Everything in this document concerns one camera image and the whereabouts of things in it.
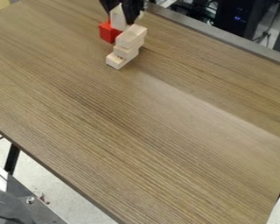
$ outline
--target stacked wooden blocks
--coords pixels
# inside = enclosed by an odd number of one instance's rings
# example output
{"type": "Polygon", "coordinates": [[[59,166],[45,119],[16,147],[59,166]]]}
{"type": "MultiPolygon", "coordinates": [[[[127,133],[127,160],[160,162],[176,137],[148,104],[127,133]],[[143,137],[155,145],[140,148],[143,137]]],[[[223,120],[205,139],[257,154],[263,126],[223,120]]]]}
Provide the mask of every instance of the stacked wooden blocks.
{"type": "Polygon", "coordinates": [[[147,28],[133,24],[126,31],[116,37],[113,52],[106,58],[107,65],[121,69],[138,54],[144,44],[147,28]]]}

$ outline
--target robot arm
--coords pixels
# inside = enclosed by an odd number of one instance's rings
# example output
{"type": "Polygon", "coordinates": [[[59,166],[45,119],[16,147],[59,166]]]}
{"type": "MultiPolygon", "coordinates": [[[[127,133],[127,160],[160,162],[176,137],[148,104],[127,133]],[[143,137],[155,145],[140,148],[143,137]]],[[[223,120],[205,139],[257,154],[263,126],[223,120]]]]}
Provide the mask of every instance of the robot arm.
{"type": "Polygon", "coordinates": [[[109,15],[113,9],[121,5],[127,25],[133,25],[140,12],[145,10],[145,0],[100,0],[100,2],[109,15]]]}

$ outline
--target wooden table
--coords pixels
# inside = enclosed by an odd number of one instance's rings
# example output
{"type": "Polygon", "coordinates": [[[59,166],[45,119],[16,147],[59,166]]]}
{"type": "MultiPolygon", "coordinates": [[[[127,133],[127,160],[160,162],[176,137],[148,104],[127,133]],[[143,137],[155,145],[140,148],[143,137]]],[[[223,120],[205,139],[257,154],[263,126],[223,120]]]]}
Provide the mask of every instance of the wooden table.
{"type": "Polygon", "coordinates": [[[104,64],[98,1],[0,10],[0,131],[120,223],[265,223],[280,191],[280,65],[150,13],[104,64]]]}

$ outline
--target metal stand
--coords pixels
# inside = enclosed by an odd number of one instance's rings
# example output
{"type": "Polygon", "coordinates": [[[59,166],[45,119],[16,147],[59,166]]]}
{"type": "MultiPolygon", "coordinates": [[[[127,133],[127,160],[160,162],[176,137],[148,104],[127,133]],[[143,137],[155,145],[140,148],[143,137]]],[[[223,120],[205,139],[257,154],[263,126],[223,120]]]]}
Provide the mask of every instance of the metal stand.
{"type": "Polygon", "coordinates": [[[13,175],[14,170],[16,168],[17,162],[18,162],[18,156],[19,156],[20,149],[15,146],[14,144],[11,145],[9,154],[6,160],[6,164],[4,169],[10,174],[13,175]]]}

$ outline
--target table edge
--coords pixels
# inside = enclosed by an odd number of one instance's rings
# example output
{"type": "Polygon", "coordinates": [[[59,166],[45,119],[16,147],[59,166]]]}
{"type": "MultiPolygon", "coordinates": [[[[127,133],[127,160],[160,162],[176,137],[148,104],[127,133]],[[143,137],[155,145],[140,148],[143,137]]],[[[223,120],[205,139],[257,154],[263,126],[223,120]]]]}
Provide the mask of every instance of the table edge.
{"type": "Polygon", "coordinates": [[[202,23],[191,17],[187,17],[176,11],[156,5],[154,3],[148,4],[148,12],[158,15],[162,18],[171,20],[174,23],[183,25],[193,31],[202,33],[210,38],[217,39],[225,44],[234,46],[248,53],[253,53],[266,60],[271,60],[280,65],[280,52],[269,49],[265,46],[258,45],[248,39],[236,36],[230,32],[223,31],[217,27],[202,23]]]}

